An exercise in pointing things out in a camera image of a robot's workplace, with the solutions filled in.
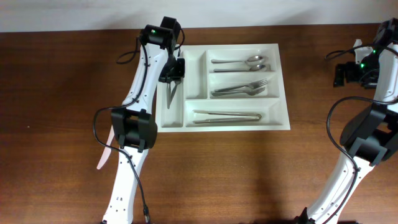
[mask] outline tray compartment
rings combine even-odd
[[[225,96],[213,96],[212,91],[235,85],[242,85],[267,79],[266,89],[254,96],[246,93],[237,93]],[[209,96],[211,99],[239,99],[239,98],[277,98],[279,97],[278,77],[275,72],[235,72],[235,73],[211,73],[209,74]]]
[[[185,102],[185,125],[186,127],[218,127],[229,126],[277,126],[283,125],[284,120],[280,114],[281,103],[278,98],[268,99],[239,99],[239,100],[192,100]],[[224,115],[208,115],[194,113],[195,110],[215,111],[215,112],[250,112],[258,113],[262,116],[259,121],[230,122],[230,123],[211,123],[195,124],[195,120],[229,118]]]
[[[162,91],[161,94],[157,96],[161,97],[161,122],[162,128],[181,128],[183,126],[183,113],[184,113],[184,98],[183,98],[184,81],[179,84],[177,91],[175,92],[170,109],[167,109],[167,84],[158,83],[157,91]]]
[[[249,57],[260,55],[266,58],[264,65],[268,66],[268,71],[275,71],[275,51],[274,49],[217,49],[208,50],[208,71],[214,72],[215,68],[221,69],[250,69],[249,65],[244,62],[235,63],[218,63],[214,64],[211,62],[212,59],[218,60],[247,60]]]
[[[207,98],[206,52],[204,50],[186,50],[185,59],[185,97],[186,99]]]

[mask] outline fork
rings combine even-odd
[[[254,89],[262,87],[263,85],[266,85],[266,84],[268,84],[268,80],[265,78],[265,79],[258,80],[258,81],[255,81],[255,82],[251,82],[251,83],[248,83],[248,84],[236,85],[236,86],[231,86],[231,87],[227,87],[227,88],[214,90],[214,92],[215,93],[217,93],[217,92],[226,92],[226,91],[235,90],[237,88],[242,88],[242,87],[248,87],[248,88],[254,90]]]
[[[224,92],[212,91],[211,94],[213,96],[225,96],[225,95],[229,95],[229,94],[246,93],[247,95],[254,96],[254,95],[261,93],[265,89],[266,89],[265,87],[262,87],[262,88],[256,88],[254,90],[236,90],[236,91],[224,91]]]

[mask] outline white wall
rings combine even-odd
[[[382,22],[397,0],[0,0],[0,32]]]

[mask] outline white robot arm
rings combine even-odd
[[[147,149],[154,145],[157,135],[157,126],[151,115],[157,83],[160,81],[170,85],[171,82],[181,81],[184,75],[184,61],[182,58],[176,59],[178,50],[175,48],[180,29],[175,19],[165,17],[160,27],[147,26],[139,37],[144,54],[141,54],[136,76],[123,101],[126,106],[113,108],[112,111],[113,125],[106,145],[110,146],[115,137],[120,145],[119,150],[124,153],[119,153],[118,171],[111,200],[103,217],[104,224],[132,223],[134,196],[137,185],[140,185],[138,175]],[[108,160],[111,153],[108,146],[97,169],[102,168]],[[143,192],[141,194],[146,223],[150,223]]]
[[[360,47],[361,44],[357,40],[354,47]],[[380,43],[374,46],[379,48],[356,49],[356,63],[359,67],[364,67],[364,62],[372,57],[378,58],[379,77],[374,100],[385,102],[385,105],[373,103],[347,124],[340,143],[345,147],[342,150],[349,154],[356,165],[346,154],[341,153],[321,196],[304,209],[300,217],[296,217],[295,224],[338,223],[341,210],[358,184],[375,165],[390,158],[398,150],[398,44],[391,42],[387,45],[388,50],[385,47],[380,49]],[[388,124],[390,133],[377,129],[382,122]]]

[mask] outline utensil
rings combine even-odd
[[[217,60],[211,59],[212,63],[235,63],[235,62],[244,62],[246,65],[253,66],[253,65],[260,65],[264,63],[266,59],[263,56],[256,55],[253,57],[249,57],[247,60]]]
[[[178,85],[181,84],[181,80],[175,80],[174,83],[175,85],[173,90],[171,89],[171,83],[167,84],[167,109],[170,109],[170,105],[172,104]]]
[[[245,93],[250,96],[257,95],[261,92],[263,92],[266,88],[257,88],[255,90],[237,90],[237,91],[225,91],[225,92],[211,92],[213,96],[225,96],[225,95],[230,95],[230,94],[237,94],[237,93]]]
[[[266,65],[255,65],[248,69],[214,69],[214,72],[265,72],[267,70]]]
[[[195,110],[194,113],[208,114],[208,115],[227,115],[227,116],[244,116],[247,118],[215,118],[193,121],[194,124],[210,124],[210,123],[226,123],[226,122],[245,122],[245,121],[259,121],[262,116],[258,113],[245,113],[245,112],[211,112]]]
[[[231,86],[231,87],[227,87],[227,88],[217,89],[217,90],[214,90],[214,92],[225,92],[225,91],[235,90],[237,88],[243,88],[243,87],[248,87],[250,89],[256,89],[256,88],[262,87],[266,84],[268,84],[268,80],[265,78],[265,79],[251,82],[248,84],[236,85],[236,86]]]

